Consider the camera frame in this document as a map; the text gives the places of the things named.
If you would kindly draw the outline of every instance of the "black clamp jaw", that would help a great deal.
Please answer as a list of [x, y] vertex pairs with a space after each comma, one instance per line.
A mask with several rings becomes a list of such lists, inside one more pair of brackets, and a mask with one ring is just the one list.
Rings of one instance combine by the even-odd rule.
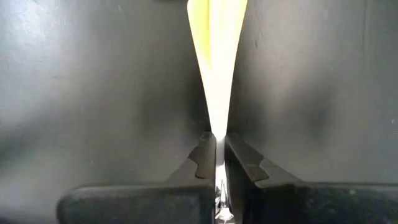
[[[396, 185], [306, 183], [264, 158], [238, 135], [229, 134], [225, 141], [235, 223], [398, 222]], [[165, 182], [72, 190], [58, 203], [58, 220], [61, 224], [211, 224], [215, 151], [215, 138], [204, 133]]]

